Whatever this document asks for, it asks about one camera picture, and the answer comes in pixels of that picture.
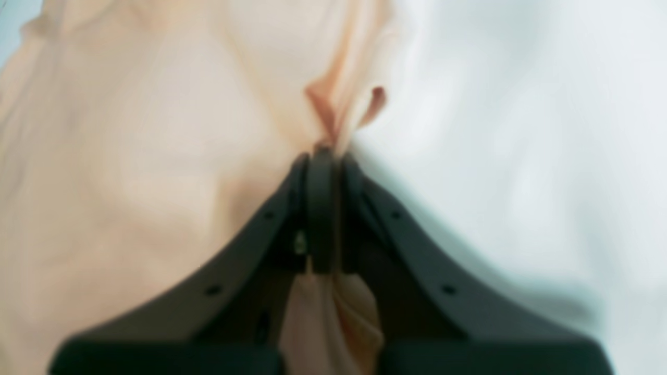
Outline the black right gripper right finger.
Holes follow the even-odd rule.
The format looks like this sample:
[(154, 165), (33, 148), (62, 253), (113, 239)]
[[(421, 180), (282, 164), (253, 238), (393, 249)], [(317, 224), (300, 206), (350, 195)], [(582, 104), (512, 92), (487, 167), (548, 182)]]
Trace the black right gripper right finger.
[(340, 164), (341, 269), (376, 301), (378, 374), (611, 374), (600, 345), (510, 301), (426, 234), (352, 156)]

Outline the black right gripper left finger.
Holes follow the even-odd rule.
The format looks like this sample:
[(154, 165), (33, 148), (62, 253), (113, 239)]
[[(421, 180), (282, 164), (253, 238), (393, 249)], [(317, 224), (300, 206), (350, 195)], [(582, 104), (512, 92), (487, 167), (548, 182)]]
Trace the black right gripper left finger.
[(295, 276), (329, 273), (336, 160), (299, 156), (279, 189), (193, 275), (58, 350), (51, 374), (284, 374), (277, 341)]

